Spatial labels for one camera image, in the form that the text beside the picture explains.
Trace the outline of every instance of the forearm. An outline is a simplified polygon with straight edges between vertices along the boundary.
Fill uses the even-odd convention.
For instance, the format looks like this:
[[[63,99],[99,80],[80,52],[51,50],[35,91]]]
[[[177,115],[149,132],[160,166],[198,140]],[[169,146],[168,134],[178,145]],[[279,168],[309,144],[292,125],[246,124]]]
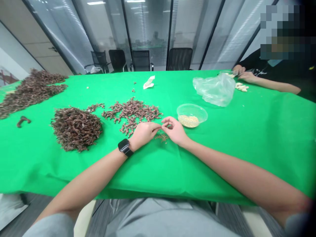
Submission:
[[[184,146],[229,184],[257,205],[272,211],[287,211],[308,198],[272,173],[247,161],[212,150],[194,141]]]
[[[275,82],[275,81],[271,81],[271,80],[260,78],[260,77],[258,77],[257,80],[254,81],[254,84],[265,87],[265,88],[273,89],[276,91],[290,92],[293,94],[298,94],[301,91],[300,88],[294,85],[283,83],[283,82]]]
[[[115,149],[94,163],[67,184],[35,222],[60,212],[68,213],[75,220],[80,210],[109,183],[126,158],[124,153]]]

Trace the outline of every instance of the plastic bowl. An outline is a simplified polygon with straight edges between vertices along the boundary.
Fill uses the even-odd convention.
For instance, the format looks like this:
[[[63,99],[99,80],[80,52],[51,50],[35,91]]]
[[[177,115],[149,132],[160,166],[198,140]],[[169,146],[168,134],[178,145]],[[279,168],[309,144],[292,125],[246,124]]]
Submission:
[[[236,76],[234,75],[233,71],[229,71],[229,70],[220,71],[220,73],[226,73],[231,78],[234,78]]]
[[[197,127],[207,120],[207,112],[195,104],[182,104],[177,108],[178,121],[186,127]]]

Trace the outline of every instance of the black mesh chair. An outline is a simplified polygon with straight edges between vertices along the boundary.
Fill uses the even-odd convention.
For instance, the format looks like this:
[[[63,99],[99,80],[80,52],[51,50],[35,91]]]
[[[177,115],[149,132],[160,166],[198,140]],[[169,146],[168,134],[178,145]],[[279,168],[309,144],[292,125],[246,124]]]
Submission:
[[[112,67],[114,69],[111,73],[116,72],[128,72],[125,53],[121,49],[111,49],[109,50],[109,55],[112,63]]]
[[[190,70],[192,54],[191,48],[170,49],[167,71]]]
[[[154,70],[154,64],[149,61],[149,50],[138,50],[132,51],[133,54],[133,63],[129,65],[130,70],[132,71],[132,65],[134,71],[150,71]]]
[[[108,65],[110,63],[106,61],[105,51],[104,52],[91,51],[91,54],[92,54],[93,64],[85,65],[84,69],[87,71],[86,69],[87,67],[94,65],[94,66],[102,68],[103,73],[109,73]]]

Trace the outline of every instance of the gray shirt sleeve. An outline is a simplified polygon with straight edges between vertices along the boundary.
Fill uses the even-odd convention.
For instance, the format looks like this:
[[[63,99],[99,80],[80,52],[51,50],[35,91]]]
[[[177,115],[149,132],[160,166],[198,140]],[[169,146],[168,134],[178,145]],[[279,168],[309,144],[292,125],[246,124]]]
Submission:
[[[70,216],[57,213],[36,222],[23,237],[73,237],[74,225]]]

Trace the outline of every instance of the chair armrest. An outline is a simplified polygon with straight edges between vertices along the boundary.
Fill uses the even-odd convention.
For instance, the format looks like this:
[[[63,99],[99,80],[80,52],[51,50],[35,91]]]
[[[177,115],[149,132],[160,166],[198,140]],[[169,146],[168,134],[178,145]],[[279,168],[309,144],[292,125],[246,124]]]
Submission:
[[[92,66],[92,65],[94,65],[94,64],[85,65],[84,69],[86,69],[87,67]]]

